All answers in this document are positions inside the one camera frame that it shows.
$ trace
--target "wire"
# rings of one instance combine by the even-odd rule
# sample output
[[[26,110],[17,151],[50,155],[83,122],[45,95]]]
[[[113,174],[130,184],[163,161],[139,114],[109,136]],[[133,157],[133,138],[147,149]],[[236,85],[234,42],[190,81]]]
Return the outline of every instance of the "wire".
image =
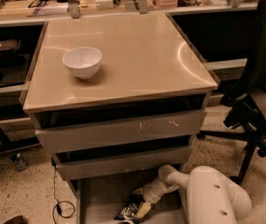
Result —
[[[60,217],[65,218],[65,219],[73,217],[75,212],[76,212],[76,208],[72,203],[70,203],[69,201],[60,201],[59,202],[58,199],[56,198],[56,173],[57,173],[57,169],[55,167],[54,178],[53,178],[53,192],[54,192],[54,199],[57,201],[57,204],[55,204],[54,207],[52,208],[52,218],[53,218],[55,224],[57,224],[56,219],[55,219],[55,210],[57,210],[57,213]],[[71,205],[73,212],[70,215],[68,215],[68,216],[63,215],[63,210],[61,208],[62,203],[68,203]]]

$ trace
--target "white robotic arm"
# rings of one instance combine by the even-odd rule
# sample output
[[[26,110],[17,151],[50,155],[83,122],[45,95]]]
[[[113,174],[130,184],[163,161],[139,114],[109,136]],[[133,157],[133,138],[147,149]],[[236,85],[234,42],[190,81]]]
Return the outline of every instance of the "white robotic arm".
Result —
[[[159,169],[159,177],[146,184],[143,198],[156,203],[163,194],[185,189],[189,224],[237,224],[252,210],[246,191],[214,168],[200,166],[189,175],[171,165]]]

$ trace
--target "bowl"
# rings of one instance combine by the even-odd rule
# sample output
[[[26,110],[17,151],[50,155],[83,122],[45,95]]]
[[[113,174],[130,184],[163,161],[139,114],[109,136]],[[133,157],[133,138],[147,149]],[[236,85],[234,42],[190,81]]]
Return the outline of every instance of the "bowl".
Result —
[[[66,68],[81,79],[93,77],[101,66],[101,60],[102,52],[90,47],[71,49],[63,56]]]

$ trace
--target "black cable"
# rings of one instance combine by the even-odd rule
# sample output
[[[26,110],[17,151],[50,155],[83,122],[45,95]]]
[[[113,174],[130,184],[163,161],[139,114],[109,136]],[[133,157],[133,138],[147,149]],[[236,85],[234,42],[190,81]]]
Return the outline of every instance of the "black cable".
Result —
[[[69,201],[60,201],[59,202],[58,199],[56,198],[56,173],[57,173],[57,170],[55,168],[54,178],[53,178],[53,192],[54,192],[54,199],[57,201],[57,204],[55,204],[54,207],[52,208],[52,218],[53,218],[55,224],[57,224],[56,219],[55,219],[55,210],[57,210],[58,215],[64,219],[68,219],[68,218],[73,217],[75,212],[76,212],[76,208],[72,203],[70,203]],[[73,212],[70,215],[68,215],[68,216],[63,215],[63,210],[61,208],[62,203],[68,203],[72,206]]]

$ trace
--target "speckled floor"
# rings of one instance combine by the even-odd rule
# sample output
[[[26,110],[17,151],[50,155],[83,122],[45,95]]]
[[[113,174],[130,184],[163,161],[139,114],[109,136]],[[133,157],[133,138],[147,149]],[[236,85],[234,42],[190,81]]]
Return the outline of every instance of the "speckled floor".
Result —
[[[227,107],[208,107],[208,114],[203,124],[205,129],[223,130],[223,118]],[[13,127],[10,137],[15,133],[31,132],[27,121]],[[244,143],[206,137],[203,141],[195,138],[189,161],[184,165],[184,172],[189,173],[199,165],[209,165],[225,175],[236,175],[244,156]],[[10,160],[10,154],[0,156],[0,224],[8,219],[24,215],[29,224],[54,223],[52,208],[54,199],[54,168],[50,156],[42,147],[33,147],[21,152],[29,168],[19,172]],[[76,199],[67,184],[59,175],[55,178],[55,194],[59,201],[67,200],[76,205]],[[239,224],[266,224],[266,158],[255,155],[245,177],[243,187],[253,203],[253,212]],[[56,217],[57,223],[76,223],[76,218]]]

